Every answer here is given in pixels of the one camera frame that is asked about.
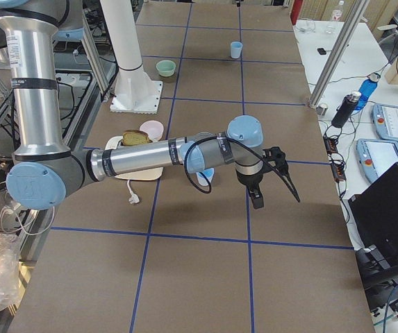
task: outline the green bowl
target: green bowl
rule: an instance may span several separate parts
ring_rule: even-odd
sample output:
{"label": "green bowl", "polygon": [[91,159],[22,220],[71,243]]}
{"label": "green bowl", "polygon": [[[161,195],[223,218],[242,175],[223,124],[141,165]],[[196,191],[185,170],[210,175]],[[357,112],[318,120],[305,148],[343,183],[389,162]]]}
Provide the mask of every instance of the green bowl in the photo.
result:
{"label": "green bowl", "polygon": [[174,75],[174,72],[176,70],[176,63],[171,60],[162,60],[157,62],[156,68],[160,76],[164,76],[167,78],[168,76]]}

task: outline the white table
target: white table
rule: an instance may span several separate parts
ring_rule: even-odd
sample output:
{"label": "white table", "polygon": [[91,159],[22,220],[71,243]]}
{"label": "white table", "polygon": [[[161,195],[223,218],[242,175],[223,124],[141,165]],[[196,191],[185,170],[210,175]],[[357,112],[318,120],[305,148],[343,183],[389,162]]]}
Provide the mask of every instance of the white table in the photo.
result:
{"label": "white table", "polygon": [[[317,48],[324,48],[327,51],[331,50],[338,33],[342,28],[342,23],[339,23],[337,30],[334,34],[329,35],[324,32],[327,22],[315,22],[315,31],[311,33],[302,33],[295,29],[295,36],[298,41],[299,52],[301,54],[302,63],[305,66],[307,81],[312,91],[314,84],[317,82],[326,60],[329,58],[329,53],[320,55]],[[336,83],[330,83],[321,98],[320,103],[326,103],[329,108],[324,116],[319,116],[320,128],[322,133],[325,132],[327,125],[330,124],[335,115],[336,108],[342,103],[345,95],[353,90],[358,90],[361,83],[365,80],[365,76],[382,69],[388,60],[384,56],[382,50],[379,48],[376,40],[365,23],[360,23],[356,29],[349,46],[345,50],[340,63],[338,64],[331,81],[339,80],[340,78],[349,78],[352,76],[364,76],[363,78],[350,78],[341,80]],[[389,85],[384,77],[379,81],[377,89],[370,97],[371,101],[398,105],[398,85]],[[362,116],[357,114],[353,116],[354,125],[357,127],[356,137],[353,135],[343,135],[340,137],[338,144],[338,151],[347,160],[347,192],[345,194],[345,203],[347,204],[348,198],[354,194],[360,194],[370,185],[365,178],[359,164],[356,154],[356,140],[357,139],[378,139],[374,124],[372,123],[371,111],[373,104],[368,103],[363,111]],[[354,131],[353,125],[348,121],[342,129],[343,133],[352,133]],[[340,132],[337,128],[331,128],[328,135],[336,135]],[[345,183],[340,185],[341,191],[345,188]],[[348,223],[350,239],[355,249],[363,246],[354,220],[350,219]],[[381,320],[383,315],[375,318],[377,322]],[[376,332],[382,332],[382,325],[375,327]],[[387,333],[398,333],[398,320],[389,320],[387,324]]]}

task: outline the red object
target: red object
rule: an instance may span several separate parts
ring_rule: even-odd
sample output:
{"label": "red object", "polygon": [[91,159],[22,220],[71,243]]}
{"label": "red object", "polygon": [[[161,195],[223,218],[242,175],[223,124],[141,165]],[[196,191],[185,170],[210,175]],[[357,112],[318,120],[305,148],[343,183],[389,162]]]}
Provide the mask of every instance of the red object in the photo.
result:
{"label": "red object", "polygon": [[299,13],[301,12],[302,4],[304,3],[304,0],[295,0],[295,3],[293,4],[293,9],[291,10],[291,24],[293,26],[296,25],[297,18],[299,17]]}

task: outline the blue and white control panel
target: blue and white control panel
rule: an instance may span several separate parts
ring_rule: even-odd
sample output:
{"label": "blue and white control panel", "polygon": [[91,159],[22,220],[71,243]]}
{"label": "blue and white control panel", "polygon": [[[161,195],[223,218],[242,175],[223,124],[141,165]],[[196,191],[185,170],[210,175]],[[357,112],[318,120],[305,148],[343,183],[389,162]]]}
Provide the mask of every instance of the blue and white control panel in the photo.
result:
{"label": "blue and white control panel", "polygon": [[379,137],[398,142],[398,106],[376,104],[372,119]]}
{"label": "blue and white control panel", "polygon": [[360,139],[356,144],[365,177],[374,182],[398,162],[398,143],[390,140]]}

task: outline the blue joint cap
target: blue joint cap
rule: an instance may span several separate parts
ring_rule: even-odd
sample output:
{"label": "blue joint cap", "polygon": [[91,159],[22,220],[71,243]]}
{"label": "blue joint cap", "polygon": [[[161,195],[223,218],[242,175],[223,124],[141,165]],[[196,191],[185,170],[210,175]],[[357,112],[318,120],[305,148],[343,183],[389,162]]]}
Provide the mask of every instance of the blue joint cap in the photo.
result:
{"label": "blue joint cap", "polygon": [[6,183],[12,198],[33,210],[47,210],[66,197],[66,186],[60,176],[40,163],[16,164],[7,175]]}
{"label": "blue joint cap", "polygon": [[53,38],[59,42],[79,42],[83,39],[84,29],[59,30]]}
{"label": "blue joint cap", "polygon": [[0,0],[0,8],[12,8],[24,5],[30,0]]}
{"label": "blue joint cap", "polygon": [[[185,160],[186,152],[192,146],[194,142],[189,141],[186,144],[182,144],[180,147],[180,155]],[[187,163],[188,173],[196,173],[205,170],[205,159],[204,154],[201,153],[201,150],[198,146],[195,146],[188,155],[188,163]]]}
{"label": "blue joint cap", "polygon": [[259,120],[252,116],[234,118],[229,123],[226,134],[249,148],[259,147],[263,143],[262,126]]}

